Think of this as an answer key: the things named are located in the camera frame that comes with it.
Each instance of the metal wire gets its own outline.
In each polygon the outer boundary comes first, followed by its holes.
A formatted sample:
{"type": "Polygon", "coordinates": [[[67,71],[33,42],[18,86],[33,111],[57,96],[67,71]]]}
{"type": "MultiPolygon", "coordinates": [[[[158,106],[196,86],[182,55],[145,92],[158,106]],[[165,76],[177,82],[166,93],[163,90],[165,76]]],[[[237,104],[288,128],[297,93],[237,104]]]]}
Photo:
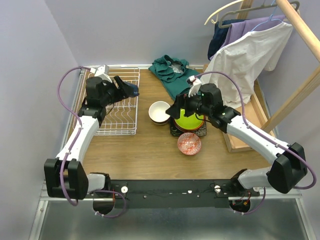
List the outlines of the metal wire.
{"type": "MultiPolygon", "coordinates": [[[[109,77],[119,76],[123,81],[139,86],[140,69],[138,67],[110,67],[109,77]]],[[[76,111],[86,96],[86,80],[93,77],[93,73],[84,74],[80,94],[76,104],[76,111]]],[[[108,115],[104,118],[95,136],[108,135],[134,135],[137,133],[138,97],[127,98],[114,105],[106,107],[108,115]]],[[[72,128],[76,126],[76,120],[72,120],[72,128]]]]}

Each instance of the yellow-green bowl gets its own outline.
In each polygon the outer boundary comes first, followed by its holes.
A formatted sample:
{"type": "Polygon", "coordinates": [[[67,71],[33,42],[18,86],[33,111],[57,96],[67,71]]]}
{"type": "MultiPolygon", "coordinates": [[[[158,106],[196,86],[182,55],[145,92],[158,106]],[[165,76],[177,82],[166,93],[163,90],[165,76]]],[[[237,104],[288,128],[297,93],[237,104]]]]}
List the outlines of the yellow-green bowl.
{"type": "Polygon", "coordinates": [[[202,126],[202,124],[204,123],[204,116],[203,115],[197,115],[197,117],[200,119],[196,118],[196,115],[193,114],[191,116],[184,116],[185,115],[185,110],[181,109],[180,110],[180,118],[179,119],[175,119],[175,123],[178,125],[178,127],[185,129],[185,130],[196,130],[199,127],[202,126]]]}

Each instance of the wooden table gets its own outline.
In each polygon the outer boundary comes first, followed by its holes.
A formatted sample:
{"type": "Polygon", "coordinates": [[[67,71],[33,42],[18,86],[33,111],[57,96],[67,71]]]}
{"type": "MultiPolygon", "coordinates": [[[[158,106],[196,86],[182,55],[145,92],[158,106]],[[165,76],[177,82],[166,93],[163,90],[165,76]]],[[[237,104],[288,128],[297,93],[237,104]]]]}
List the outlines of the wooden table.
{"type": "Polygon", "coordinates": [[[182,154],[169,125],[157,126],[148,109],[156,101],[173,101],[160,80],[141,70],[136,135],[94,136],[84,157],[86,173],[110,174],[111,179],[228,179],[241,169],[268,167],[256,151],[229,153],[222,132],[207,125],[202,149],[182,154]]]}

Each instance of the blue hanger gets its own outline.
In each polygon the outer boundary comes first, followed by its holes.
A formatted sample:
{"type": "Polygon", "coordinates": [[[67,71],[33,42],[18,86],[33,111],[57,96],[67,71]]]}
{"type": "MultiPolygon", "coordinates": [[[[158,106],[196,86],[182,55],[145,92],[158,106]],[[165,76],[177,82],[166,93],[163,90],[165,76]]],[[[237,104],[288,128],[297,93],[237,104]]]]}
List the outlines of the blue hanger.
{"type": "Polygon", "coordinates": [[[265,23],[267,23],[267,22],[269,22],[269,21],[280,21],[280,22],[283,22],[282,20],[280,20],[280,19],[278,19],[278,18],[272,19],[272,17],[274,16],[277,8],[278,8],[278,6],[275,7],[275,9],[273,10],[273,13],[270,15],[270,17],[269,17],[269,19],[268,19],[267,21],[264,21],[264,22],[259,23],[259,24],[258,24],[257,26],[255,26],[250,32],[254,31],[257,27],[259,27],[260,25],[265,24],[265,23]]]}

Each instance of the bowl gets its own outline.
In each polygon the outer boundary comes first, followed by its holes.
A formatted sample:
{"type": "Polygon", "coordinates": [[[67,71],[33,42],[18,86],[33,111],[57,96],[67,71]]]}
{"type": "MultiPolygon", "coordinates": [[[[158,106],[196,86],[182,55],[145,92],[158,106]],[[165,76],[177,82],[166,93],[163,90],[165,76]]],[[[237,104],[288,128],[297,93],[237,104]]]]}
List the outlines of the bowl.
{"type": "Polygon", "coordinates": [[[185,155],[195,155],[201,149],[201,140],[194,133],[186,132],[178,138],[178,149],[185,155]]]}
{"type": "Polygon", "coordinates": [[[165,101],[156,101],[149,107],[149,117],[156,125],[165,125],[170,116],[166,114],[166,110],[170,108],[169,103],[165,101]]]}
{"type": "Polygon", "coordinates": [[[182,131],[188,132],[188,131],[196,131],[204,124],[205,116],[192,114],[191,116],[186,117],[185,116],[185,110],[180,110],[180,118],[174,119],[175,125],[182,131]]]}

